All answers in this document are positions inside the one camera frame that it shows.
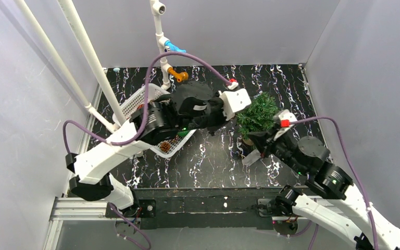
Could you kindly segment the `small green christmas tree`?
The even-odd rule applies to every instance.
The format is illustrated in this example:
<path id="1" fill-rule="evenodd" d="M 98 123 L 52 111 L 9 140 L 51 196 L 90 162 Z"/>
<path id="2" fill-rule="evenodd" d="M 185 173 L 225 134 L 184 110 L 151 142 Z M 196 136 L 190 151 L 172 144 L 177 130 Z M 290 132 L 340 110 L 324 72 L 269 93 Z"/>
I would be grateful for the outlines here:
<path id="1" fill-rule="evenodd" d="M 269 93 L 261 93 L 256 96 L 248 108 L 238 113 L 236 124 L 242 136 L 242 142 L 248 146 L 253 146 L 253 142 L 248 138 L 249 132 L 262 132 L 273 126 L 273 117 L 279 108 L 275 98 Z"/>

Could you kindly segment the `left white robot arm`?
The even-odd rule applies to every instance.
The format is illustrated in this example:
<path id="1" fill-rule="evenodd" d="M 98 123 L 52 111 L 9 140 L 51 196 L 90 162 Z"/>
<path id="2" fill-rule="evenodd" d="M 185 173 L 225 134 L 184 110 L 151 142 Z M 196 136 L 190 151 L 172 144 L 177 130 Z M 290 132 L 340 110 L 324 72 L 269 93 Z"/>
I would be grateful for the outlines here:
<path id="1" fill-rule="evenodd" d="M 118 209 L 138 205 L 135 193 L 110 173 L 126 159 L 159 143 L 174 139 L 182 131 L 207 129 L 210 133 L 234 116 L 230 95 L 238 90 L 236 82 L 226 91 L 214 92 L 209 85 L 189 81 L 171 93 L 152 96 L 143 87 L 143 101 L 108 138 L 82 154 L 68 153 L 67 168 L 74 173 L 69 181 L 73 195 L 88 202 L 106 200 Z"/>

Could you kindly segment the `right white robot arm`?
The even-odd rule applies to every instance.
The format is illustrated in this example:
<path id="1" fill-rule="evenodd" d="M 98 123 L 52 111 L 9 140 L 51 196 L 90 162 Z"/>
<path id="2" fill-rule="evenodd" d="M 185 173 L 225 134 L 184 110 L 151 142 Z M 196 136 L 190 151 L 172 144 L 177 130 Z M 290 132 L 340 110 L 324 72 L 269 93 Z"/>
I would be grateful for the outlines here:
<path id="1" fill-rule="evenodd" d="M 306 186 L 316 195 L 337 207 L 338 214 L 318 204 L 300 190 L 286 186 L 268 203 L 258 204 L 261 216 L 298 215 L 331 231 L 354 249 L 374 249 L 375 228 L 378 249 L 400 249 L 400 228 L 366 204 L 353 179 L 340 167 L 330 163 L 329 150 L 316 137 L 305 136 L 297 142 L 287 133 L 250 132 L 262 157 L 275 155 L 298 174 L 308 175 Z"/>

